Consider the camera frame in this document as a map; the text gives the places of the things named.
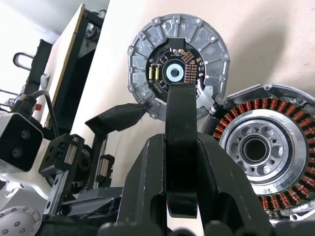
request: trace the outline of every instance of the metal plate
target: metal plate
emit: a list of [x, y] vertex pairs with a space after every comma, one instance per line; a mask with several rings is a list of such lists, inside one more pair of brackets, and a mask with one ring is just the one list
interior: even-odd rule
[[226, 87], [230, 56], [220, 35], [208, 23], [186, 14], [172, 14], [151, 20], [129, 46], [128, 90], [139, 104], [145, 104], [150, 116], [165, 121], [166, 105], [156, 100], [148, 87], [146, 66], [152, 52], [167, 38], [185, 38], [205, 64], [204, 86], [196, 84], [197, 118], [208, 115], [214, 102], [221, 103]]

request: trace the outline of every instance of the white wall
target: white wall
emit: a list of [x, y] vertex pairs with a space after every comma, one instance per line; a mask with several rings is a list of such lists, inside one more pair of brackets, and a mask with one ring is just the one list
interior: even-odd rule
[[[35, 25], [2, 2], [0, 2], [0, 22], [0, 89], [20, 93], [29, 71], [13, 64], [14, 54], [24, 52], [33, 56], [40, 39], [54, 43], [58, 35]], [[15, 96], [0, 92], [0, 103], [13, 97]]]
[[2, 0], [34, 23], [61, 34], [81, 3], [90, 11], [107, 9], [109, 0]]

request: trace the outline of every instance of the cable connector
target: cable connector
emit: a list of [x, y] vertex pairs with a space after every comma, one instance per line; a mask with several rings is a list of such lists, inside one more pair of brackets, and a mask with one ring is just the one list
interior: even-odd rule
[[14, 104], [11, 113], [19, 113], [27, 120], [31, 119], [31, 116], [35, 110], [36, 99], [32, 96], [25, 96], [21, 100], [17, 100]]

